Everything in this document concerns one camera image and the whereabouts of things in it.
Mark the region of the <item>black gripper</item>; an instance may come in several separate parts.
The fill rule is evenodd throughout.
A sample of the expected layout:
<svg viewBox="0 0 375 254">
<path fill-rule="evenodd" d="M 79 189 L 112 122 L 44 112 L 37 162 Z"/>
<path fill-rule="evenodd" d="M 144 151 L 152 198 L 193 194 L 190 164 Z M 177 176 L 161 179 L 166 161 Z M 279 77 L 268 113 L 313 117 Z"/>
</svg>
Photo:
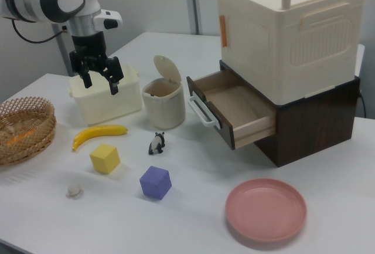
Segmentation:
<svg viewBox="0 0 375 254">
<path fill-rule="evenodd" d="M 72 36 L 74 50 L 69 53 L 73 72 L 78 73 L 84 87 L 92 86 L 89 71 L 99 72 L 108 81 L 111 94 L 118 93 L 118 84 L 124 78 L 117 57 L 108 57 L 103 32 L 90 36 Z"/>
</svg>

